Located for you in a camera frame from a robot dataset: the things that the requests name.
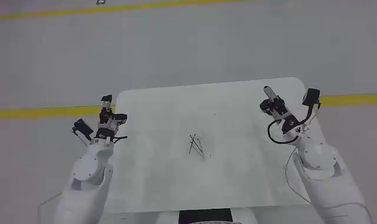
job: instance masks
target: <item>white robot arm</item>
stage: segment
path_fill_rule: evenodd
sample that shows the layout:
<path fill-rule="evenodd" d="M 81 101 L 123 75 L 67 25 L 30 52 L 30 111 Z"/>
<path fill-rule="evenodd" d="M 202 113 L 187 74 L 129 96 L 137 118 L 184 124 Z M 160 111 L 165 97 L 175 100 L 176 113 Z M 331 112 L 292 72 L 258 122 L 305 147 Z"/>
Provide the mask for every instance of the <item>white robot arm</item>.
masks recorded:
<path fill-rule="evenodd" d="M 102 98 L 100 122 L 95 137 L 82 119 L 74 125 L 73 133 L 80 131 L 89 141 L 86 154 L 74 164 L 68 183 L 60 196 L 54 216 L 55 224 L 95 224 L 101 218 L 113 168 L 108 164 L 113 155 L 118 126 L 127 121 L 126 114 L 114 114 L 111 111 L 111 95 Z"/>
<path fill-rule="evenodd" d="M 311 200 L 307 201 L 315 207 L 323 221 L 326 224 L 372 224 L 363 196 L 338 151 L 325 141 L 316 141 L 310 136 L 308 122 L 313 118 L 313 108 L 320 106 L 319 90 L 308 89 L 303 105 L 309 110 L 303 121 L 296 119 L 270 87 L 264 87 L 264 91 L 268 99 L 260 104 L 260 108 L 275 119 L 267 128 L 268 135 L 275 143 L 296 147 L 293 161 Z M 269 130 L 274 123 L 279 124 L 286 141 L 271 138 Z M 334 172 L 331 177 L 313 179 L 307 170 Z"/>

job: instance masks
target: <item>white cable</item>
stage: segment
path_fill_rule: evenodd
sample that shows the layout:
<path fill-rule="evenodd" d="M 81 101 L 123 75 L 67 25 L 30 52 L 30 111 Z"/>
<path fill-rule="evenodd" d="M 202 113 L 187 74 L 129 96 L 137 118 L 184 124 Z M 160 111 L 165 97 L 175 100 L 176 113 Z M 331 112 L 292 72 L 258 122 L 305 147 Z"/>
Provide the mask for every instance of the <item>white cable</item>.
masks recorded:
<path fill-rule="evenodd" d="M 287 184 L 288 184 L 289 188 L 290 188 L 293 192 L 295 192 L 298 196 L 300 196 L 300 197 L 301 197 L 303 200 L 305 200 L 306 202 L 310 203 L 312 206 L 317 207 L 317 208 L 320 208 L 320 209 L 334 209 L 334 208 L 336 208 L 336 207 L 342 207 L 342 206 L 346 206 L 346 205 L 359 205 L 359 206 L 361 206 L 361 207 L 363 207 L 363 208 L 365 209 L 366 213 L 368 214 L 368 216 L 369 216 L 369 218 L 370 218 L 370 220 L 371 220 L 371 223 L 373 223 L 372 215 L 371 215 L 371 213 L 369 212 L 369 209 L 368 209 L 365 205 L 363 205 L 362 203 L 358 203 L 358 202 L 354 202 L 354 203 L 343 203 L 343 204 L 341 204 L 341 205 L 336 205 L 336 206 L 321 207 L 321 206 L 318 206 L 318 205 L 313 204 L 312 202 L 310 202 L 309 200 L 307 200 L 304 196 L 300 195 L 299 192 L 295 191 L 295 190 L 290 186 L 290 184 L 289 184 L 287 171 L 288 171 L 288 163 L 289 163 L 289 161 L 290 161 L 290 158 L 292 157 L 292 155 L 293 155 L 293 153 L 296 151 L 296 149 L 297 149 L 297 148 L 295 148 L 295 149 L 292 151 L 292 153 L 289 155 L 289 157 L 288 157 L 288 161 L 287 161 L 287 163 L 285 164 L 285 167 L 284 167 L 284 169 L 285 169 L 285 179 L 286 179 L 286 181 L 287 181 Z"/>
<path fill-rule="evenodd" d="M 58 197 L 62 193 L 63 192 L 59 192 L 58 194 L 54 195 L 53 197 L 49 198 L 48 200 L 43 201 L 42 203 L 38 204 L 38 209 L 37 209 L 37 224 L 41 223 L 41 206 L 45 205 L 46 203 L 48 203 L 50 201 L 52 201 L 53 199 L 55 199 L 56 197 Z"/>

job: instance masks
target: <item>table surface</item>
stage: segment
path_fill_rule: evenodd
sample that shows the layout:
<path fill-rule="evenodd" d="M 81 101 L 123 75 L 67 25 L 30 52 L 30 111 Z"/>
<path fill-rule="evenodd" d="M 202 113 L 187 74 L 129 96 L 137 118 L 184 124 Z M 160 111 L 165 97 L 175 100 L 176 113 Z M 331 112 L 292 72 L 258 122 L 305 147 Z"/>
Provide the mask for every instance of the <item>table surface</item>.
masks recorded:
<path fill-rule="evenodd" d="M 128 114 L 117 136 L 109 213 L 303 204 L 285 180 L 293 146 L 271 142 L 273 120 L 260 111 L 265 85 L 300 120 L 306 92 L 297 78 L 240 81 L 129 90 L 119 94 L 116 113 Z M 313 137 L 323 140 L 315 118 Z M 196 134 L 205 159 L 191 150 Z M 283 140 L 277 126 L 272 136 Z M 291 161 L 291 185 L 307 197 Z"/>

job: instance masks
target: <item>yellow line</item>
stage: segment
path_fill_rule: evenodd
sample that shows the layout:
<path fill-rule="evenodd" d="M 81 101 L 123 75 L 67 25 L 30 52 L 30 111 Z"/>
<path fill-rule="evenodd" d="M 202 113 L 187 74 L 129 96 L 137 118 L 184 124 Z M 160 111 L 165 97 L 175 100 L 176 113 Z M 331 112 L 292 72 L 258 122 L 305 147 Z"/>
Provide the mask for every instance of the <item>yellow line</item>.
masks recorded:
<path fill-rule="evenodd" d="M 377 95 L 323 96 L 320 102 L 324 107 L 377 105 Z"/>
<path fill-rule="evenodd" d="M 0 119 L 82 117 L 99 115 L 100 106 L 58 107 L 58 108 L 20 108 L 0 110 Z"/>
<path fill-rule="evenodd" d="M 368 106 L 377 105 L 377 95 L 338 95 L 322 96 L 322 107 Z M 25 119 L 49 117 L 83 117 L 97 116 L 100 106 L 62 107 L 62 108 L 21 108 L 0 110 L 0 119 Z"/>
<path fill-rule="evenodd" d="M 27 19 L 27 18 L 42 18 L 42 17 L 55 17 L 64 15 L 79 15 L 79 14 L 96 14 L 105 12 L 120 12 L 131 11 L 138 9 L 161 9 L 175 6 L 187 6 L 187 5 L 208 5 L 208 4 L 220 4 L 220 3 L 234 3 L 234 2 L 246 2 L 246 1 L 263 1 L 263 0 L 182 0 L 182 1 L 167 1 L 151 4 L 134 4 L 134 5 L 120 5 L 109 6 L 99 8 L 84 8 L 84 9 L 71 9 L 62 11 L 45 11 L 26 14 L 6 14 L 0 15 L 0 20 L 7 19 Z"/>

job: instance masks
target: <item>thin black stick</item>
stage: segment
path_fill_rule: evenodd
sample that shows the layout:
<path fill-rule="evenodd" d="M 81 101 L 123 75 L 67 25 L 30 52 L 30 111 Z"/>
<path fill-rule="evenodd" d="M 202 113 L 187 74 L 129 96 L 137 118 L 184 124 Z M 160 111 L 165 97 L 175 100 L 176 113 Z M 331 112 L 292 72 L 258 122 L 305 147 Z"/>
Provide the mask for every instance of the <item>thin black stick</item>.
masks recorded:
<path fill-rule="evenodd" d="M 190 135 L 190 137 L 191 137 L 191 139 L 193 139 L 193 141 L 191 141 L 190 151 L 189 151 L 188 153 L 191 152 L 191 148 L 192 148 L 192 146 L 193 146 L 193 142 L 194 142 L 194 138 L 193 138 L 191 135 Z"/>

